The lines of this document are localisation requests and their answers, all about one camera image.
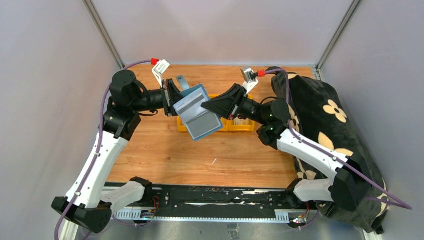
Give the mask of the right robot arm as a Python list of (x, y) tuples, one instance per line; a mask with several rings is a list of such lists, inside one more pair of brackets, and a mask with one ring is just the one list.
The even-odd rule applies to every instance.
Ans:
[(325, 176), (295, 180), (285, 195), (286, 204), (292, 209), (309, 201), (325, 201), (354, 212), (372, 188), (365, 158), (356, 153), (348, 156), (336, 152), (296, 132), (290, 126), (289, 105), (283, 98), (270, 97), (269, 102), (257, 102), (248, 98), (244, 87), (234, 84), (201, 106), (228, 120), (241, 116), (261, 124), (256, 133), (265, 146), (297, 157)]

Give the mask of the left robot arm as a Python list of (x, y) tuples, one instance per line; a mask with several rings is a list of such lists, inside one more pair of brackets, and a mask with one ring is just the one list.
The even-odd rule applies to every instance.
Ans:
[(141, 177), (133, 177), (112, 192), (103, 193), (117, 158), (131, 140), (141, 118), (155, 116), (160, 109), (169, 117), (176, 115), (173, 106), (183, 98), (181, 91), (171, 78), (162, 80), (159, 85), (158, 89), (147, 89), (131, 70), (114, 74), (103, 96), (93, 149), (71, 189), (52, 202), (61, 220), (98, 234), (128, 205), (160, 205), (159, 198), (153, 195), (152, 183)]

